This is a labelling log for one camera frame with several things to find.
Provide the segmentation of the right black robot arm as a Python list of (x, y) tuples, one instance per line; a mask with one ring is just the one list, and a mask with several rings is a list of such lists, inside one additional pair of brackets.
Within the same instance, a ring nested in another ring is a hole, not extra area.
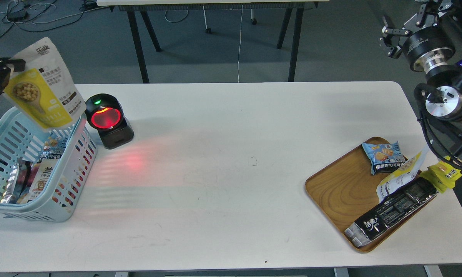
[(412, 16), (396, 28), (387, 16), (379, 43), (390, 58), (405, 57), (425, 82), (413, 90), (418, 120), (434, 155), (462, 171), (462, 66), (451, 65), (454, 43), (435, 19)]

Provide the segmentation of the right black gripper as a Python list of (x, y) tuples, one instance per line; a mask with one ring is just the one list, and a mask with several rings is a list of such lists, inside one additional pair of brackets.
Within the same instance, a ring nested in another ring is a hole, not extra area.
[(403, 52), (409, 62), (410, 70), (414, 72), (427, 72), (422, 57), (428, 53), (438, 52), (445, 60), (455, 53), (455, 46), (441, 26), (430, 26), (416, 31), (395, 28), (391, 18), (382, 16), (384, 27), (378, 42), (381, 49), (389, 58), (399, 58)]

